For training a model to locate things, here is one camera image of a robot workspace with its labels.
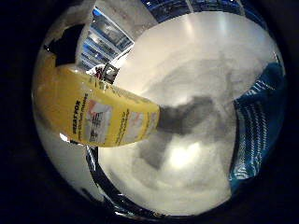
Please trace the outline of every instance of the yellow bottle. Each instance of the yellow bottle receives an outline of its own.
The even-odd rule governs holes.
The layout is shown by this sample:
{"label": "yellow bottle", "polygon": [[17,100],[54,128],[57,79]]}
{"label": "yellow bottle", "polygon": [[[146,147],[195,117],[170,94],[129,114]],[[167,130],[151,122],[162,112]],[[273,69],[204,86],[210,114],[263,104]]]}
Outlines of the yellow bottle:
{"label": "yellow bottle", "polygon": [[57,134],[98,147],[147,138],[159,120],[155,103],[85,74],[75,65],[55,67],[48,55],[36,70],[33,102],[37,115]]}

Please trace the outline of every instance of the blue fabric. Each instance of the blue fabric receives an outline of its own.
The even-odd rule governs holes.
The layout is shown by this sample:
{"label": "blue fabric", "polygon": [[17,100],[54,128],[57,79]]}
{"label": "blue fabric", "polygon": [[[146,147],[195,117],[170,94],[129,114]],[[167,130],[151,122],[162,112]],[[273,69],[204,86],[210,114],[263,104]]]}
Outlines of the blue fabric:
{"label": "blue fabric", "polygon": [[259,173],[273,149],[284,120],[286,99],[282,67],[270,63],[250,90],[235,100],[237,141],[230,173],[232,193]]}

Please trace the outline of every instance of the white surface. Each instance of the white surface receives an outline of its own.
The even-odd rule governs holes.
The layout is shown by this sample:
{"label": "white surface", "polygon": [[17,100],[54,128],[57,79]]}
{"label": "white surface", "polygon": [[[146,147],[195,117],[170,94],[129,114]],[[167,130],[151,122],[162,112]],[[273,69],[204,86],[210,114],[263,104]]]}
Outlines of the white surface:
{"label": "white surface", "polygon": [[63,136],[61,139],[47,129],[37,117],[35,117],[35,121],[42,145],[60,175],[82,196],[88,198],[82,192],[82,189],[86,189],[94,199],[102,202],[104,197],[95,186],[85,159],[85,147],[63,141]]}
{"label": "white surface", "polygon": [[[275,61],[274,51],[280,55],[259,25],[223,12],[184,15],[140,36],[115,85],[163,106],[197,96],[199,106],[184,120],[191,133],[157,132],[141,143],[101,148],[111,182],[133,202],[167,215],[200,214],[229,199],[233,100]],[[204,99],[212,105],[201,105]]]}

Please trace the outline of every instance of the white label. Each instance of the white label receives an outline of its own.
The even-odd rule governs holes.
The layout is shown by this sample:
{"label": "white label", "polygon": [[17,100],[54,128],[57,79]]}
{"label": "white label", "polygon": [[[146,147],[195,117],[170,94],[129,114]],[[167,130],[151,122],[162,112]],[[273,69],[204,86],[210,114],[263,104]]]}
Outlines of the white label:
{"label": "white label", "polygon": [[85,118],[85,139],[91,143],[104,144],[111,116],[110,105],[102,105],[91,100]]}
{"label": "white label", "polygon": [[133,143],[137,141],[138,136],[142,130],[144,120],[143,113],[131,112],[127,124],[127,132],[123,137],[123,143]]}

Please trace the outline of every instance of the blue striped fabric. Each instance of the blue striped fabric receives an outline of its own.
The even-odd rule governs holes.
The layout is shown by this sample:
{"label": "blue striped fabric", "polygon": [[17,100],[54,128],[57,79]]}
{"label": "blue striped fabric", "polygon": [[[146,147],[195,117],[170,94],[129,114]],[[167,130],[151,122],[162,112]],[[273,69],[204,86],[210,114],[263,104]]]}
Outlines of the blue striped fabric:
{"label": "blue striped fabric", "polygon": [[230,173],[233,193],[245,180],[259,173],[278,140],[284,119],[286,90],[281,65],[270,63],[250,90],[235,100],[237,141]]}

